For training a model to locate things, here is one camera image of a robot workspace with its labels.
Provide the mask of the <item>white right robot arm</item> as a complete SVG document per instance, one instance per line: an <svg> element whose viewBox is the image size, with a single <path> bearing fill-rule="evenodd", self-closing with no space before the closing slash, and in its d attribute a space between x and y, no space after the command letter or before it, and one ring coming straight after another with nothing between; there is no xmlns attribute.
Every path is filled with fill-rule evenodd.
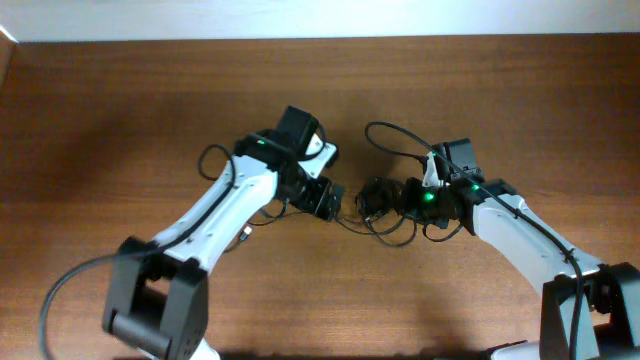
<svg viewBox="0 0 640 360"><path fill-rule="evenodd" d="M423 225L449 221L499 251L541 297L538 340L487 350L489 359L636 359L639 271L608 265L559 235L506 182L486 181L461 139L427 149L424 175L406 182L401 212Z"/></svg>

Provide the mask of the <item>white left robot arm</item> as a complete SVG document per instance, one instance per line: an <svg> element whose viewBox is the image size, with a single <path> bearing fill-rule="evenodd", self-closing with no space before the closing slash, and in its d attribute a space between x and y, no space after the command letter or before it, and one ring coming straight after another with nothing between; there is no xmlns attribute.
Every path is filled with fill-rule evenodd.
<svg viewBox="0 0 640 360"><path fill-rule="evenodd" d="M248 221L272 200L331 221L342 193L322 176L338 148L319 121L289 106L273 129L237 141L210 189L149 242L117 252L102 328L152 359L217 359L205 339L208 277Z"/></svg>

